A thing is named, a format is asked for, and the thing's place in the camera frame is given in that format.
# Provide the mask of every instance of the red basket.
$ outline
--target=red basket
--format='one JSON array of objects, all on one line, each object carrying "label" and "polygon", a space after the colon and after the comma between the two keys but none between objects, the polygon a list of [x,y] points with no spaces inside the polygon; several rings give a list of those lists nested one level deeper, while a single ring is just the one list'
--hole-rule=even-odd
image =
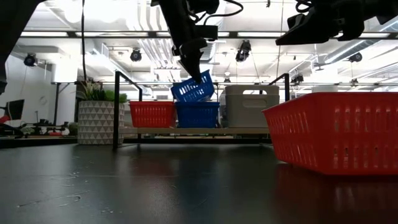
[{"label": "red basket", "polygon": [[279,160],[330,175],[398,174],[398,93],[311,93],[263,113]]},{"label": "red basket", "polygon": [[136,128],[175,127],[175,107],[173,102],[130,101],[132,125]]}]

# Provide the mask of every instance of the white patterned planter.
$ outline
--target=white patterned planter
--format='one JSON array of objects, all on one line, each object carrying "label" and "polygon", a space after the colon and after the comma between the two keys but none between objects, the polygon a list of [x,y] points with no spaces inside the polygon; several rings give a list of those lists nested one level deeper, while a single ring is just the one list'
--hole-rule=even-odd
[{"label": "white patterned planter", "polygon": [[[113,143],[114,103],[82,101],[79,104],[78,144]],[[124,126],[124,105],[119,105],[119,127]],[[119,144],[123,135],[119,134]]]}]

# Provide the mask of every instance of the gray storage bin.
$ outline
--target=gray storage bin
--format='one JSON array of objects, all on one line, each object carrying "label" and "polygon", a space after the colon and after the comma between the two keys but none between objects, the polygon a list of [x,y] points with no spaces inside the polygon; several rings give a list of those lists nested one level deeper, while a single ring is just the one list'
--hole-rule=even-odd
[{"label": "gray storage bin", "polygon": [[[226,109],[230,128],[266,128],[262,110],[279,104],[278,86],[233,85],[227,86]],[[244,95],[246,90],[262,90],[262,95]]]}]

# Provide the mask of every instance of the spotlight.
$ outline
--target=spotlight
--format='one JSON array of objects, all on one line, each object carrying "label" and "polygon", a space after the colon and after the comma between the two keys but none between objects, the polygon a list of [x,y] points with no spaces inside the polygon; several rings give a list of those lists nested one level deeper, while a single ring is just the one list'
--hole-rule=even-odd
[{"label": "spotlight", "polygon": [[298,74],[292,77],[291,83],[298,84],[304,82],[304,77],[302,74]]},{"label": "spotlight", "polygon": [[360,62],[362,61],[362,54],[361,53],[356,53],[352,55],[351,57],[348,58],[348,60],[353,63],[353,62]]},{"label": "spotlight", "polygon": [[244,40],[241,46],[238,49],[238,53],[236,54],[237,62],[244,62],[249,57],[249,52],[251,51],[250,41]]},{"label": "spotlight", "polygon": [[132,50],[132,53],[131,53],[131,55],[130,55],[130,59],[131,59],[133,62],[139,62],[139,61],[141,61],[142,56],[141,56],[140,50],[139,50],[139,49],[133,49],[133,50]]},{"label": "spotlight", "polygon": [[36,67],[38,62],[36,54],[33,53],[28,53],[24,60],[24,64],[28,67]]}]

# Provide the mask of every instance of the blue plastic basket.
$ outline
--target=blue plastic basket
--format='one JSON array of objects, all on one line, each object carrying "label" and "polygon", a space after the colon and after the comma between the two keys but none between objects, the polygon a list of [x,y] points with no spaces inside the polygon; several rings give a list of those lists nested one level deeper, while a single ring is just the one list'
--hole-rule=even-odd
[{"label": "blue plastic basket", "polygon": [[215,128],[220,103],[176,102],[179,128]]},{"label": "blue plastic basket", "polygon": [[210,71],[201,73],[201,83],[198,85],[193,78],[173,86],[171,91],[178,102],[201,102],[213,96],[214,86]]}]

